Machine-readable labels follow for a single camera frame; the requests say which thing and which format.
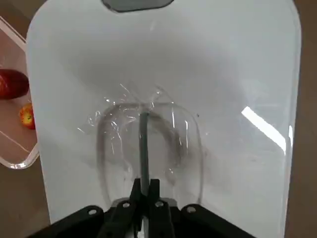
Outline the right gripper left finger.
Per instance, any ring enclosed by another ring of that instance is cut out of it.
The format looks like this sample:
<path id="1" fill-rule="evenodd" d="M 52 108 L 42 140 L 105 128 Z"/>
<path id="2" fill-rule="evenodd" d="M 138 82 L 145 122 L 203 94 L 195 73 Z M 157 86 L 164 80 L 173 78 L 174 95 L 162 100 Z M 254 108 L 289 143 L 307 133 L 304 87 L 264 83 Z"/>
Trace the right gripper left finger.
<path id="1" fill-rule="evenodd" d="M 30 238 L 123 238 L 133 223 L 141 198 L 141 181 L 134 179 L 128 198 L 117 200 L 107 211 L 86 206 L 29 235 Z"/>

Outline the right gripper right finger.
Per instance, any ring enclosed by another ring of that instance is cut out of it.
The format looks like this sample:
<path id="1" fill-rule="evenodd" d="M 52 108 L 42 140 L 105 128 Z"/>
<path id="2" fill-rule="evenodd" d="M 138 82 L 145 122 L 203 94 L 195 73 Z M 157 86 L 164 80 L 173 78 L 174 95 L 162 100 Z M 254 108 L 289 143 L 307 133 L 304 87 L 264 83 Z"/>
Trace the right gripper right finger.
<path id="1" fill-rule="evenodd" d="M 160 197 L 160 180 L 152 179 L 148 192 L 150 238 L 252 238 L 248 232 L 199 204 L 182 209 Z"/>

